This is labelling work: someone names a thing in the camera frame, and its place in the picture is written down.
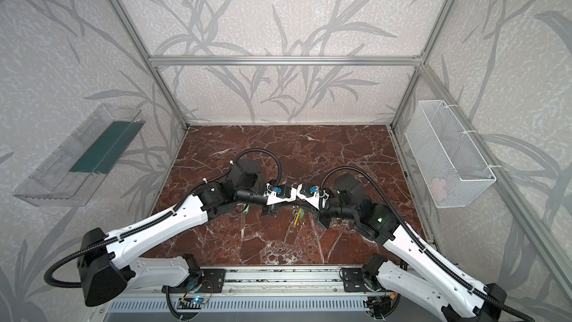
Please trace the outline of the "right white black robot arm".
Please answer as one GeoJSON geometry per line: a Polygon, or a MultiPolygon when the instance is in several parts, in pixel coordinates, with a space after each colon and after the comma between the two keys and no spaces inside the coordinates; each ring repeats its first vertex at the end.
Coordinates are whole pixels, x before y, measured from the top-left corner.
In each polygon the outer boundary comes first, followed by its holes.
{"type": "Polygon", "coordinates": [[[300,197],[326,218],[349,219],[355,230],[416,270],[399,268],[384,258],[365,266],[371,285],[394,291],[423,307],[441,321],[498,321],[502,313],[532,321],[533,317],[506,305],[506,292],[484,284],[449,262],[400,216],[368,174],[341,166],[342,184],[334,191],[321,183],[300,185],[300,197]]]}

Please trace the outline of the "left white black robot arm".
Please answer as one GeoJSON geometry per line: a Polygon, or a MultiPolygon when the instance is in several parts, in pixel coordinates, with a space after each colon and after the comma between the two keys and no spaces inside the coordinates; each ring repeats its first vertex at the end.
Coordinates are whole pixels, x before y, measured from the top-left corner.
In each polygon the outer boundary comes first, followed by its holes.
{"type": "Polygon", "coordinates": [[[274,153],[247,149],[223,174],[204,179],[174,206],[109,233],[100,228],[87,232],[81,249],[47,268],[43,279],[55,288],[81,289],[86,306],[105,304],[128,289],[178,286],[192,274],[188,258],[155,259],[147,266],[141,255],[236,204],[266,207],[293,202],[296,196],[296,189],[282,182],[282,164],[274,153]]]}

